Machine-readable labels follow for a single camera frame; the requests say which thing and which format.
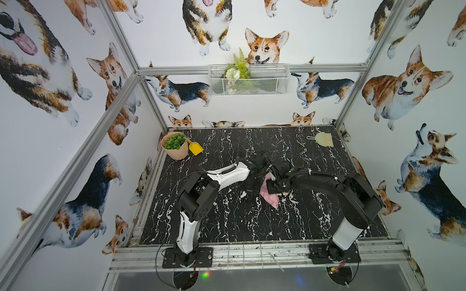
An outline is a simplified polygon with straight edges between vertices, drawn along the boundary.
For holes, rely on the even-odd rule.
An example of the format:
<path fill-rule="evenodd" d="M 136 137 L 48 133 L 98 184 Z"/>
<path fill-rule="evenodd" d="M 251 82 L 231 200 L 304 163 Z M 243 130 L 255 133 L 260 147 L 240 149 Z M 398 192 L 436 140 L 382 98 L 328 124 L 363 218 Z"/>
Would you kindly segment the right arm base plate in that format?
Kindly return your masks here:
<path fill-rule="evenodd" d="M 308 257 L 313 264 L 339 264 L 344 261 L 346 263 L 361 262 L 355 243 L 346 251 L 341 250 L 333 244 L 309 244 L 308 250 Z"/>

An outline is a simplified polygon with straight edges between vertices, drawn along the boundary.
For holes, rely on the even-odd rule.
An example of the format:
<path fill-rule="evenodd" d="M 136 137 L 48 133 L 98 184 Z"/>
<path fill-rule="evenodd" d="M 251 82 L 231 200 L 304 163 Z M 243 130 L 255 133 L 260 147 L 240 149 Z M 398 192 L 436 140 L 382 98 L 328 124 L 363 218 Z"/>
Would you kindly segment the pink cloth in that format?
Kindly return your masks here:
<path fill-rule="evenodd" d="M 274 178 L 274 176 L 271 172 L 268 172 L 265 175 L 265 179 L 260 188 L 260 195 L 273 208 L 278 209 L 279 208 L 279 197 L 277 194 L 270 194 L 268 187 L 267 187 L 267 182 L 269 180 L 272 180 L 272 178 Z"/>

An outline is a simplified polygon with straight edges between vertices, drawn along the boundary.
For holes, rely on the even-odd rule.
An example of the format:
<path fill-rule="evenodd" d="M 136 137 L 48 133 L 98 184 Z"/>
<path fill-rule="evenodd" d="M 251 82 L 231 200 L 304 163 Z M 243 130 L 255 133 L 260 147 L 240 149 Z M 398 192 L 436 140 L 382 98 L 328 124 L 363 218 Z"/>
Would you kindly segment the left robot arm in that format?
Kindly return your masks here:
<path fill-rule="evenodd" d="M 200 223 L 210 213 L 219 192 L 236 183 L 255 182 L 267 166 L 267 158 L 260 152 L 251 159 L 238 157 L 229 166 L 189 175 L 175 203 L 180 214 L 176 249 L 183 255 L 194 253 L 199 244 Z"/>

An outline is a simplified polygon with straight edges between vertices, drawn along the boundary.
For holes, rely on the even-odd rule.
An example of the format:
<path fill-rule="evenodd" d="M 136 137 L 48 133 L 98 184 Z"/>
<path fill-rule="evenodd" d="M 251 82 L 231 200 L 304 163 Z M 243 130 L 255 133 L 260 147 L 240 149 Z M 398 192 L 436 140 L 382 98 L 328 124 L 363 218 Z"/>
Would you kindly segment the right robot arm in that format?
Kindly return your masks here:
<path fill-rule="evenodd" d="M 309 168 L 292 167 L 289 161 L 269 165 L 273 180 L 266 183 L 270 193 L 290 190 L 316 190 L 335 197 L 344 217 L 329 239 L 325 254 L 332 261 L 342 261 L 346 251 L 358 240 L 383 208 L 381 198 L 358 173 L 332 175 Z"/>

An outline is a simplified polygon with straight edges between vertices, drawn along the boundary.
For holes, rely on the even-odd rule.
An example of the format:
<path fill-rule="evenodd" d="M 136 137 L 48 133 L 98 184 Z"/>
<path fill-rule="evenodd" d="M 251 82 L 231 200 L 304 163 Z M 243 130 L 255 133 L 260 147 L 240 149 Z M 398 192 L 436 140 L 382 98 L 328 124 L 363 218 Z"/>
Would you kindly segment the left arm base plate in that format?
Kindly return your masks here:
<path fill-rule="evenodd" d="M 211 267 L 213 252 L 212 247 L 198 247 L 189 254 L 185 254 L 178 247 L 170 247 L 165 250 L 163 255 L 162 268 Z"/>

